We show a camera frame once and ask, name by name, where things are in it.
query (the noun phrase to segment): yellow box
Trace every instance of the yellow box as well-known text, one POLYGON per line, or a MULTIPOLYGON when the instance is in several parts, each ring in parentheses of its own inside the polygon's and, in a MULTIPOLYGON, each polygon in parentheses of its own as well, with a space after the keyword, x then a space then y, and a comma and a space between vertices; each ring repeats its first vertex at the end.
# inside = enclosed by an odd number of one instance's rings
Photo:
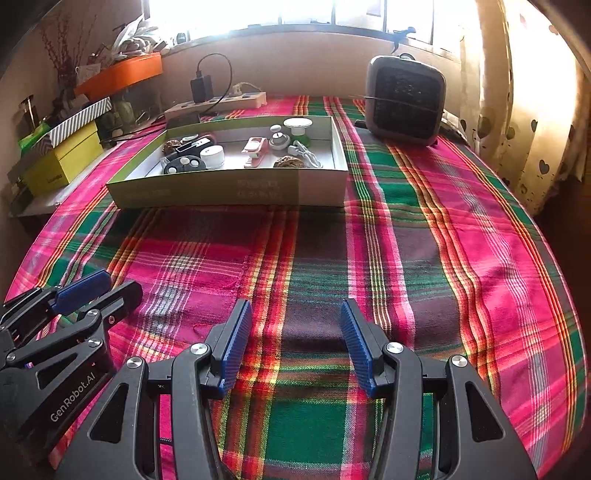
POLYGON ((36 162, 22 176, 34 197, 68 185, 103 152, 90 122, 36 162))

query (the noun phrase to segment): orange shelf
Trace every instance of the orange shelf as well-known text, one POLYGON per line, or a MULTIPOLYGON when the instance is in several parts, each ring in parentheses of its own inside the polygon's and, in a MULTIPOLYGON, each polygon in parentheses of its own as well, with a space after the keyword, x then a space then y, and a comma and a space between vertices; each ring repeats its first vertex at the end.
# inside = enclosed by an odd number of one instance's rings
POLYGON ((91 102, 96 102, 162 72, 160 53, 151 53, 116 63, 75 88, 74 92, 76 95, 86 95, 91 102))

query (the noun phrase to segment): window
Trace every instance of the window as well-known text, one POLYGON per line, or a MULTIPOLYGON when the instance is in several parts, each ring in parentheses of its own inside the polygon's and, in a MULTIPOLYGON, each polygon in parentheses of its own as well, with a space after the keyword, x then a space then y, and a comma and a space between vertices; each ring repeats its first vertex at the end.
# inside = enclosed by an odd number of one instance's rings
POLYGON ((457 29, 449 28, 450 12, 458 0, 142 0, 147 16, 155 19, 170 38, 185 33, 188 40, 221 35, 265 25, 324 24, 363 28, 347 33, 391 33, 414 27, 409 34, 425 43, 434 37, 452 45, 457 29), (438 25, 436 16, 443 25, 438 25))

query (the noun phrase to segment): power strip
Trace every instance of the power strip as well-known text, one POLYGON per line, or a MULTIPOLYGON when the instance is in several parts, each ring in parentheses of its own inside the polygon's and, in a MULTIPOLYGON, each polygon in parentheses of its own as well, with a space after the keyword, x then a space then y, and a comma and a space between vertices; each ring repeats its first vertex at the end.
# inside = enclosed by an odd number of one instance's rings
MULTIPOLYGON (((211 100, 203 103, 186 102, 179 103, 174 107, 166 110, 164 116, 166 120, 176 118, 181 115, 187 115, 188 113, 201 113, 210 108, 215 102, 219 100, 219 97, 214 97, 211 100)), ((255 93, 244 93, 239 97, 228 97, 224 98, 219 102, 212 112, 229 112, 232 110, 246 110, 259 108, 267 104, 267 94, 265 92, 255 93)))

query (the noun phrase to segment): white cable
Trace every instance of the white cable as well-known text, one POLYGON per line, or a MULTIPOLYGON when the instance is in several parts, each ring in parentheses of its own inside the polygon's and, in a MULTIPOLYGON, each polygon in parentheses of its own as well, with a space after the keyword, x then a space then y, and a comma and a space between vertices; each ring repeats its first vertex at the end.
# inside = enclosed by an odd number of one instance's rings
POLYGON ((304 159, 304 165, 306 168, 322 168, 322 163, 318 161, 316 155, 308 150, 301 142, 295 141, 293 145, 287 148, 289 155, 297 155, 304 159))
POLYGON ((257 92, 262 92, 262 89, 260 89, 256 85, 253 85, 252 83, 249 83, 249 82, 240 82, 240 83, 237 83, 236 85, 233 85, 232 86, 232 90, 230 92, 230 95, 228 95, 228 96, 230 96, 230 97, 239 97, 239 96, 242 96, 243 95, 243 93, 242 93, 242 87, 244 85, 248 85, 249 87, 254 88, 257 92))

